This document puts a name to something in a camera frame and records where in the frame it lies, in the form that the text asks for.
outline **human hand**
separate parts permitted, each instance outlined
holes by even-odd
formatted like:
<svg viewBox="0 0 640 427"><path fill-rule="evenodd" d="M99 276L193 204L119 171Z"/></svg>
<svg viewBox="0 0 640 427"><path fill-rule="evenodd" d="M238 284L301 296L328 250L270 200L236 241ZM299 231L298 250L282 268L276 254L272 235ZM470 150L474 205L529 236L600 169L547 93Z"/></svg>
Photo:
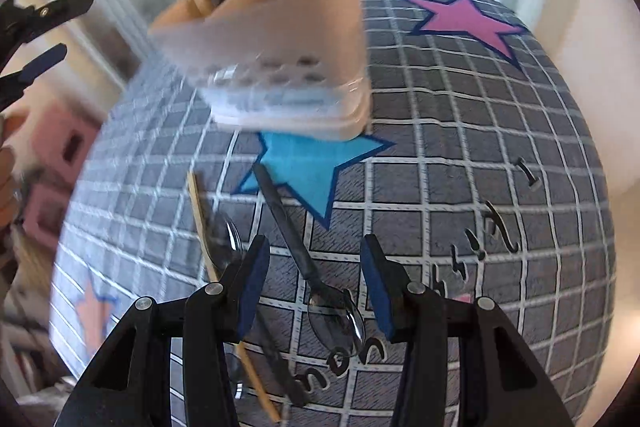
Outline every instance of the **human hand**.
<svg viewBox="0 0 640 427"><path fill-rule="evenodd" d="M15 134L27 120L27 114L4 117L0 114L0 139L2 144ZM14 220L18 213L16 192L18 184L11 173L14 170L15 154L11 147L0 148L0 229Z"/></svg>

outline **pink stool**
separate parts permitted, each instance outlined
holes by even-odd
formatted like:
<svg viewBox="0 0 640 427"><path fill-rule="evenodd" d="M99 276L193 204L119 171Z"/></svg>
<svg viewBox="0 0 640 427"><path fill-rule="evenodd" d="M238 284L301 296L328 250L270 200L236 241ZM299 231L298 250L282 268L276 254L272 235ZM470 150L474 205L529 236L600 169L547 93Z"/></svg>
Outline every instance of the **pink stool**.
<svg viewBox="0 0 640 427"><path fill-rule="evenodd" d="M31 147L45 167L73 187L97 134L98 129L87 121L52 105L31 135Z"/></svg>
<svg viewBox="0 0 640 427"><path fill-rule="evenodd" d="M22 227L25 233L41 245L56 251L69 197L70 194L51 185L34 184L24 210Z"/></svg>

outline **gray checkered tablecloth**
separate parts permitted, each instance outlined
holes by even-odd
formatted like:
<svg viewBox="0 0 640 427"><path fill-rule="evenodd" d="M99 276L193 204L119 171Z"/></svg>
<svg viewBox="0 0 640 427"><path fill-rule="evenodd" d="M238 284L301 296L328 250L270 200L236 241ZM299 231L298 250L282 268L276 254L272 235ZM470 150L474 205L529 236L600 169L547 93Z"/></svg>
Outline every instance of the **gray checkered tablecloth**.
<svg viewBox="0 0 640 427"><path fill-rule="evenodd" d="M486 13L512 12L476 0ZM325 230L285 199L325 280L346 287L370 334L376 329L358 266L364 233L412 279L446 283L451 298L487 295L500 303L552 376L571 416L580 416L606 349L612 313L614 242L607 190L587 125L558 70L533 36L509 36L522 73L478 42L408 36L424 12L402 0L364 0L373 113L368 131L395 142L341 172L331 227ZM251 357L291 426L388 425L404 346L366 364L351 359L336 378L306 317L305 283L271 213L258 196L233 195L260 143L252 133L216 129L209 108L161 58L144 64L111 111L76 185L56 258L50 336L75 375L88 358L74 302L91 274L100 295L117 299L109 330L138 297L190 295L206 283L185 177L202 174L205 203L224 210L248 242L269 238L271 264L260 307L290 369L320 368L330 386L304 409L290 406L268 370L252 330ZM513 165L522 157L539 190ZM491 201L520 252L484 233ZM486 257L470 249L464 229ZM468 280L452 270L450 245ZM172 349L172 415L185 422L181 344ZM447 425L457 415L460 364L450 342ZM269 422L253 390L237 403L241 422Z"/></svg>

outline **star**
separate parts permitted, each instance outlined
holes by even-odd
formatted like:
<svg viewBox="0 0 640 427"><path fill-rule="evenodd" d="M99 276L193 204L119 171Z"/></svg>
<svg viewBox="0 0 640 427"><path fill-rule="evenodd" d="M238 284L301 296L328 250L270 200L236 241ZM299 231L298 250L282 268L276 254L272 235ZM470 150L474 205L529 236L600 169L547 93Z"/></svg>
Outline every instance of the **star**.
<svg viewBox="0 0 640 427"><path fill-rule="evenodd" d="M84 298L76 302L76 314L84 330L84 347L89 357L102 345L106 338L107 322L115 305L113 297L98 297L88 277L84 288Z"/></svg>
<svg viewBox="0 0 640 427"><path fill-rule="evenodd" d="M520 35L528 30L524 26L507 24L483 14L472 0L450 0L437 2L430 0L405 0L431 12L409 35L464 35L474 38L485 47L504 58L520 71L520 63L506 35Z"/></svg>
<svg viewBox="0 0 640 427"><path fill-rule="evenodd" d="M364 135L347 142L281 133L258 133L258 138L263 150L256 162L267 167L276 187L286 187L327 230L340 171L395 145ZM257 191L258 182L250 170L235 193Z"/></svg>

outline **plastic container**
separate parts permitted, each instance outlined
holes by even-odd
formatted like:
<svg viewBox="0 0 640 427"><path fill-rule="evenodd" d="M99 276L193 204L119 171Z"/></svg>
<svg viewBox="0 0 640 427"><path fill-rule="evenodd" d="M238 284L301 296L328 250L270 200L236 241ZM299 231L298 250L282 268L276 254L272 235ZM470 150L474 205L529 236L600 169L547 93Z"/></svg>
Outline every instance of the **plastic container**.
<svg viewBox="0 0 640 427"><path fill-rule="evenodd" d="M266 0L150 35L220 125L348 140L369 118L360 0Z"/></svg>

